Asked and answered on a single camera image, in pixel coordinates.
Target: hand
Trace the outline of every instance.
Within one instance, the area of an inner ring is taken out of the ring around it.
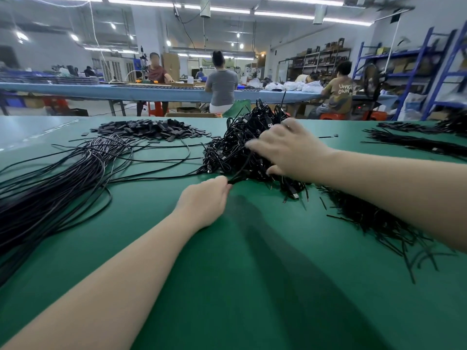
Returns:
[[[268,169],[268,174],[285,175],[306,183],[319,183],[326,158],[336,151],[293,118],[274,125],[245,146],[275,164]]]
[[[195,223],[197,230],[207,227],[224,212],[231,187],[223,175],[190,185],[180,195],[174,213]]]

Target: orange stool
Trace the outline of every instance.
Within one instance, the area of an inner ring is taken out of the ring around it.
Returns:
[[[151,102],[146,102],[148,106],[148,114],[149,116],[153,115],[155,117],[163,117],[165,113],[162,112],[162,102],[154,102],[155,109],[151,109]]]
[[[385,111],[373,111],[371,113],[371,116],[370,118],[368,118],[368,115],[370,114],[369,111],[366,111],[364,114],[363,114],[363,120],[377,120],[377,121],[385,121],[385,120],[388,120],[388,113],[386,113]]]
[[[319,116],[321,120],[346,120],[345,114],[323,113]]]

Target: woman in gray shirt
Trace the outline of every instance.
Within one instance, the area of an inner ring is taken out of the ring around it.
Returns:
[[[234,104],[233,94],[238,86],[238,77],[234,71],[225,68],[224,55],[220,50],[213,52],[213,64],[216,72],[207,77],[205,91],[213,93],[209,111],[219,114],[224,113]]]

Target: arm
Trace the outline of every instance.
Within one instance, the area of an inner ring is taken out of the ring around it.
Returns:
[[[190,185],[175,210],[27,324],[2,350],[130,349],[186,242],[225,209],[227,178]]]
[[[466,164],[334,150],[291,118],[247,146],[276,164],[269,173],[358,196],[467,252]]]
[[[213,91],[213,80],[211,76],[207,76],[206,84],[205,84],[205,92],[212,92]]]
[[[174,82],[172,76],[170,76],[167,72],[164,74],[164,77],[168,82]]]
[[[324,90],[321,91],[322,97],[329,97],[331,95],[332,86],[334,85],[334,79],[330,80]]]

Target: floor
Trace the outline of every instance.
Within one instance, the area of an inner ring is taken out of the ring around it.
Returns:
[[[130,101],[123,101],[125,104],[125,113],[127,117],[136,116],[136,103]],[[96,115],[107,115],[112,116],[112,112],[110,110],[110,105],[108,101],[73,101],[68,100],[68,106],[70,108],[81,108],[86,109],[90,117]],[[9,115],[48,115],[45,108],[15,108],[15,107],[7,107]],[[115,115],[122,116],[120,104],[114,104]],[[143,110],[142,114],[143,117],[148,116],[148,112]]]

